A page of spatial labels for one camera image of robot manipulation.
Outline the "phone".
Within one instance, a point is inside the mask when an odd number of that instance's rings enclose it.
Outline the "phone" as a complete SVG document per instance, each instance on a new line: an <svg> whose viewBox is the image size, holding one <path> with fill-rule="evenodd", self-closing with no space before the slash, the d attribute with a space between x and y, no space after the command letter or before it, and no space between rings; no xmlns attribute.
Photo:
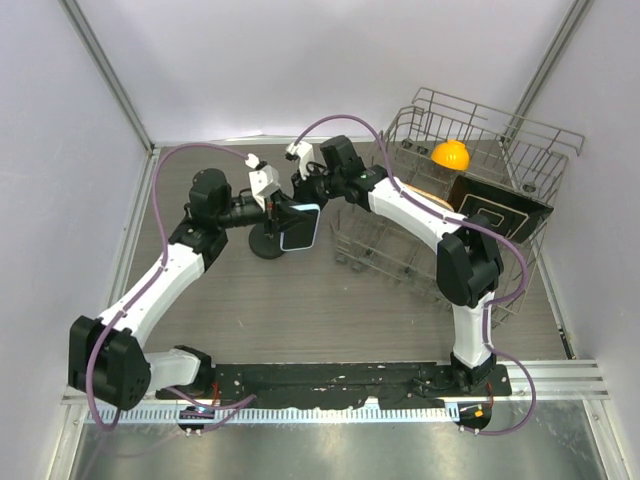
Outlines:
<svg viewBox="0 0 640 480"><path fill-rule="evenodd" d="M321 209L318 204L296 204L285 208L280 233L280 249L284 252L310 249L314 246Z"/></svg>

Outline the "black phone stand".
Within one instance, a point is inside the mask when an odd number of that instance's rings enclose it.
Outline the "black phone stand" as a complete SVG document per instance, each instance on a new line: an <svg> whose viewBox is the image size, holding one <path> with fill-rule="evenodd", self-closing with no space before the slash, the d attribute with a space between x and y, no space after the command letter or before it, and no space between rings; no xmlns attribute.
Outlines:
<svg viewBox="0 0 640 480"><path fill-rule="evenodd" d="M248 237L249 248L257 257L265 260L275 260L284 255L276 237L265 233L264 225L254 225Z"/></svg>

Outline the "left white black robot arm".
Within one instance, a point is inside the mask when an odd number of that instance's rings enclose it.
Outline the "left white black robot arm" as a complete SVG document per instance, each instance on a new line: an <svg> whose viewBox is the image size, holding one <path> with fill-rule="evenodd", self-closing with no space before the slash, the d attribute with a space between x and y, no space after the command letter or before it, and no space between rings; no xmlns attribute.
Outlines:
<svg viewBox="0 0 640 480"><path fill-rule="evenodd" d="M156 263L119 301L95 319L81 316L70 328L68 384L120 410L130 410L152 391L179 386L190 398L213 385L209 355L186 346L144 353L152 330L169 307L220 256L231 228L258 225L281 250L315 241L320 208L284 194L276 171L249 174L248 197L234 196L219 169L197 173L185 216Z"/></svg>

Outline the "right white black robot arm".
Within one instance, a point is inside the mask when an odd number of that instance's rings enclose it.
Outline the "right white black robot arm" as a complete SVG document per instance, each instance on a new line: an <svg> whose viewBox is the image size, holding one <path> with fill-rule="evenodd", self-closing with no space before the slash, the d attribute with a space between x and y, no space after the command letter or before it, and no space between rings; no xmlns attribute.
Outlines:
<svg viewBox="0 0 640 480"><path fill-rule="evenodd" d="M298 164L292 177L295 200L325 206L342 198L404 228L435 253L436 285L453 311L452 385L465 395L477 393L496 365L485 308L504 270L487 220L481 215L466 218L414 194L381 165L365 166L345 136L325 141L320 151L324 168L315 166L311 144L299 141L287 147L287 159Z"/></svg>

